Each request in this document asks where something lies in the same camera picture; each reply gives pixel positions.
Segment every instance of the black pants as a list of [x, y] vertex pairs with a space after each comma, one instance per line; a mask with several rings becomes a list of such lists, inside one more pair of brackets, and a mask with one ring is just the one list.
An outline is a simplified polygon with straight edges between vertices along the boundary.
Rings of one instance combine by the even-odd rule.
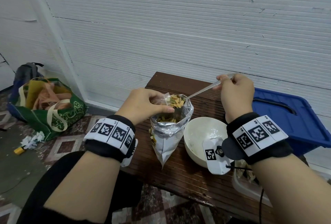
[[[76, 165], [83, 154], [84, 151], [78, 151], [63, 156], [44, 174], [27, 199], [17, 224], [28, 223], [28, 220], [33, 219], [35, 212], [42, 208], [53, 191]], [[124, 207], [136, 206], [140, 201], [142, 186], [142, 182], [138, 181], [133, 176], [120, 171], [105, 223], [112, 222], [112, 213], [114, 211]], [[121, 192], [126, 192], [126, 195], [130, 195], [131, 197], [123, 197]]]

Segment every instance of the person's right arm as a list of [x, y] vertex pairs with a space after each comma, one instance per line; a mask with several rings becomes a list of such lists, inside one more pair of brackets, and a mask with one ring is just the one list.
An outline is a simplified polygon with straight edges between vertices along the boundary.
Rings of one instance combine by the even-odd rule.
[[[232, 80], [226, 75], [217, 79], [222, 84], [214, 89], [221, 90], [228, 123], [253, 111], [254, 84], [249, 78], [236, 74]], [[252, 169], [280, 223], [331, 223], [331, 186], [299, 158], [271, 157], [256, 162]]]

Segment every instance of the person's left arm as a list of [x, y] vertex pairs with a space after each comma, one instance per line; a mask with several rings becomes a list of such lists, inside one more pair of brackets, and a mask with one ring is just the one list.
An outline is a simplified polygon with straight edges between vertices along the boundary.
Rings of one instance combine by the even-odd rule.
[[[168, 106], [153, 105], [150, 99], [163, 97], [154, 90], [132, 90], [116, 115], [136, 125], [158, 113], [172, 113]], [[74, 220], [103, 223], [106, 220], [120, 162], [87, 151], [54, 190], [44, 207]]]

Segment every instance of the snack packaging bag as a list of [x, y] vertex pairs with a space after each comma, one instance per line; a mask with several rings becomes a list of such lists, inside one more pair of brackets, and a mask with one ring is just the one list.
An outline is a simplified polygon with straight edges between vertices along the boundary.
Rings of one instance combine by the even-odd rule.
[[[165, 94], [164, 101], [160, 102], [160, 104], [169, 105], [169, 101], [169, 94]], [[162, 168], [183, 137], [184, 127], [190, 121], [193, 109], [191, 101], [187, 100], [181, 108], [176, 108], [174, 113], [162, 113], [151, 117], [151, 140]], [[159, 122], [158, 118], [160, 117], [176, 119], [177, 123]]]

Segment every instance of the plastic bowl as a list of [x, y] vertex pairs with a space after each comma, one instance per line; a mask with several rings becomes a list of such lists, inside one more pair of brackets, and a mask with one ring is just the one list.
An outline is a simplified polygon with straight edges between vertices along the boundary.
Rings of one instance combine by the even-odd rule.
[[209, 117], [195, 118], [184, 129], [185, 149], [195, 163], [207, 168], [202, 142], [217, 137], [227, 138], [225, 123]]

